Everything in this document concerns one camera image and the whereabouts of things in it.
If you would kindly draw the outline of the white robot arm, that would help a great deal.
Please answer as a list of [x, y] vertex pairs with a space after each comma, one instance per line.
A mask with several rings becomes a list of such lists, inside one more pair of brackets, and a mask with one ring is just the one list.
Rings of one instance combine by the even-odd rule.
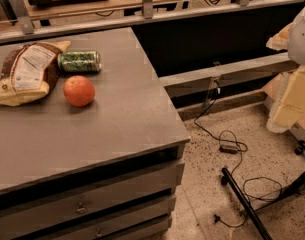
[[263, 87], [274, 101], [269, 112], [267, 129], [283, 133], [298, 123], [305, 130], [305, 7], [266, 46], [286, 50], [290, 60], [299, 65], [292, 73], [280, 73]]

